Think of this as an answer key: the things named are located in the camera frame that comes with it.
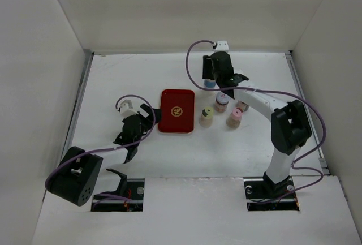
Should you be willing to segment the tall bottle grey cap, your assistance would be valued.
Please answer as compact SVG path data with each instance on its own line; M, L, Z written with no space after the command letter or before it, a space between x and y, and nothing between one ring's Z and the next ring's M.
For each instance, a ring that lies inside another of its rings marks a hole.
M216 87L216 81L210 79L204 79L204 87L207 89L214 89Z

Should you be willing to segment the yellow cap spice bottle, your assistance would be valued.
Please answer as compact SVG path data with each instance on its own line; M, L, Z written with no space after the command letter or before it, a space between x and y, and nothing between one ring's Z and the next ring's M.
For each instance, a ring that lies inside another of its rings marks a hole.
M211 106L206 106L202 109L199 124L204 128L209 128L213 122L214 110Z

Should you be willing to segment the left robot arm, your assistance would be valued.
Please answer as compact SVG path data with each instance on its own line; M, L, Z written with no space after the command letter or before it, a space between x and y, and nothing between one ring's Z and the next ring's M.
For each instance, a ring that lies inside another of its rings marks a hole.
M161 120L161 110L142 104L141 108L148 114L126 110L122 120L123 127L114 140L115 147L85 151L71 147L59 166L48 176L45 188L77 206L84 205L94 191L101 170L103 158L98 153L125 150L124 163L130 162L138 151L140 142L149 135L153 127Z

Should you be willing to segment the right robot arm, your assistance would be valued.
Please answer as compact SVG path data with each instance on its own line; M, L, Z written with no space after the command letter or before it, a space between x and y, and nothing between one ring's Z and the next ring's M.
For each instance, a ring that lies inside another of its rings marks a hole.
M278 197L287 187L293 160L312 134L304 104L300 100L284 101L258 89L248 77L234 72L231 56L225 51L203 56L202 78L214 80L224 94L270 121L274 152L263 174L262 190L268 198Z

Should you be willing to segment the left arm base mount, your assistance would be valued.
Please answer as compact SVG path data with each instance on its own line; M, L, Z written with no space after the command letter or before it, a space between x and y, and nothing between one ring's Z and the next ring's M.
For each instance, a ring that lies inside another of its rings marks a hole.
M114 191L95 194L91 203L91 212L142 212L144 203L145 179L128 179L126 174L108 168L106 171L116 174L119 183Z

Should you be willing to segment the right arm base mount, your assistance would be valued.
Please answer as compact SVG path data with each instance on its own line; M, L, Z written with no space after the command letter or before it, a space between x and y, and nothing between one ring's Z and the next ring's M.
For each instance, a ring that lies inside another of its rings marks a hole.
M247 209L250 212L299 211L299 203L290 178L286 184L274 192L264 186L262 179L244 181Z

